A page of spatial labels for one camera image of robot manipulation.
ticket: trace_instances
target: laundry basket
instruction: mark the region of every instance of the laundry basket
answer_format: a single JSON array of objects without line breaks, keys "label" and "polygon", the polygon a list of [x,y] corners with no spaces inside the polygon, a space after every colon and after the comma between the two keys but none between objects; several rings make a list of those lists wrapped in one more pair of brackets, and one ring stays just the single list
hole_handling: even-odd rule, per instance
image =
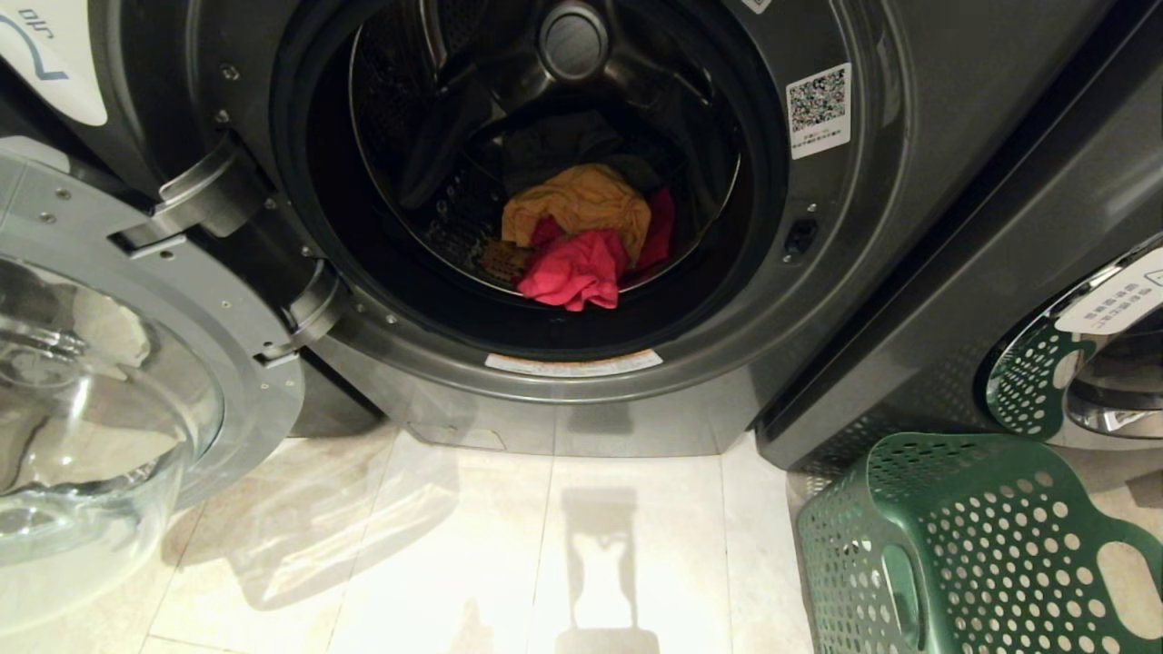
[{"label": "laundry basket", "polygon": [[1163,545],[1099,512],[1041,443],[889,436],[798,527],[820,652],[1163,652],[1120,621],[1098,567],[1128,543],[1160,590]]}]

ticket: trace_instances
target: basket handle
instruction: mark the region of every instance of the basket handle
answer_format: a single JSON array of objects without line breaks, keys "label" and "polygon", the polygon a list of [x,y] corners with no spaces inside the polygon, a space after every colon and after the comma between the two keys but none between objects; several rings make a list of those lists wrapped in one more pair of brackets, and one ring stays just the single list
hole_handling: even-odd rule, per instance
[{"label": "basket handle", "polygon": [[899,545],[889,543],[880,552],[880,563],[889,582],[889,593],[897,613],[897,626],[905,644],[914,649],[925,647],[925,614],[921,587],[918,584],[912,557]]},{"label": "basket handle", "polygon": [[1155,591],[1163,599],[1163,543],[1139,525],[1127,523],[1120,526],[1122,527],[1121,533],[1114,536],[1114,540],[1134,547],[1143,555],[1147,568],[1151,571],[1151,578],[1155,580]]}]

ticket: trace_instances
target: warning label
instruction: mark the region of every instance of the warning label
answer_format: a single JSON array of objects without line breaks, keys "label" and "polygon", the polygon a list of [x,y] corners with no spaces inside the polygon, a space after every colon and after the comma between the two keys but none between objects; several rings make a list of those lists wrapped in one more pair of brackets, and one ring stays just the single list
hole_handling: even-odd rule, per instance
[{"label": "warning label", "polygon": [[1054,326],[1059,332],[1112,335],[1163,305],[1163,248],[1111,277],[1066,310]]},{"label": "warning label", "polygon": [[654,368],[661,363],[662,357],[655,350],[642,350],[601,361],[530,361],[500,354],[491,354],[485,358],[485,365],[497,370],[562,378],[606,377]]}]

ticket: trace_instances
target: black cloth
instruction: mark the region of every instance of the black cloth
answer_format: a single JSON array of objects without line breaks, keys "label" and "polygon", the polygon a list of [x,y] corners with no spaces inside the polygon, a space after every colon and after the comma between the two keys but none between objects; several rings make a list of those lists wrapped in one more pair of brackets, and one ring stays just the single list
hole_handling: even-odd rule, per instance
[{"label": "black cloth", "polygon": [[568,168],[602,163],[644,197],[663,180],[650,162],[595,111],[555,115],[505,134],[501,182],[509,197],[542,184]]}]

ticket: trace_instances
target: qr code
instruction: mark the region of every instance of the qr code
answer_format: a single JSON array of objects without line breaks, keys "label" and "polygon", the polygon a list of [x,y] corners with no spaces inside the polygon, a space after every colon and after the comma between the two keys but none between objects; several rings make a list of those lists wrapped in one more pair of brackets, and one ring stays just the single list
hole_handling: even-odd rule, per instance
[{"label": "qr code", "polygon": [[848,93],[848,67],[840,67],[789,88],[792,106],[792,131],[844,115]]}]

